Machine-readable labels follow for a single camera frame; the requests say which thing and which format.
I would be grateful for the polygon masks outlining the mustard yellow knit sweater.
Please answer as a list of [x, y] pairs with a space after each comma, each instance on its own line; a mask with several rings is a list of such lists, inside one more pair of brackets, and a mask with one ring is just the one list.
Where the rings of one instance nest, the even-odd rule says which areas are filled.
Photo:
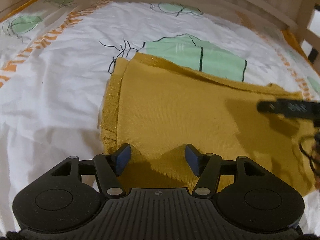
[[290, 120], [257, 111], [260, 100], [300, 99], [270, 84], [231, 81], [138, 53], [117, 59], [101, 117], [106, 152], [131, 146], [120, 176], [132, 187], [187, 187], [197, 178], [184, 157], [187, 144], [224, 159], [250, 157], [305, 196], [314, 176], [298, 148], [313, 132], [308, 120]]

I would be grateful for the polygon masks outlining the white patterned bed sheet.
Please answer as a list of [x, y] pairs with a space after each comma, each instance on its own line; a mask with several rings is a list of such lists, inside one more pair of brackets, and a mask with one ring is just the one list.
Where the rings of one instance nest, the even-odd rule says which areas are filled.
[[[217, 0], [36, 0], [1, 20], [1, 235], [16, 194], [68, 156], [106, 152], [101, 117], [117, 59], [138, 53], [319, 100], [295, 34]], [[319, 179], [300, 227], [319, 234]]]

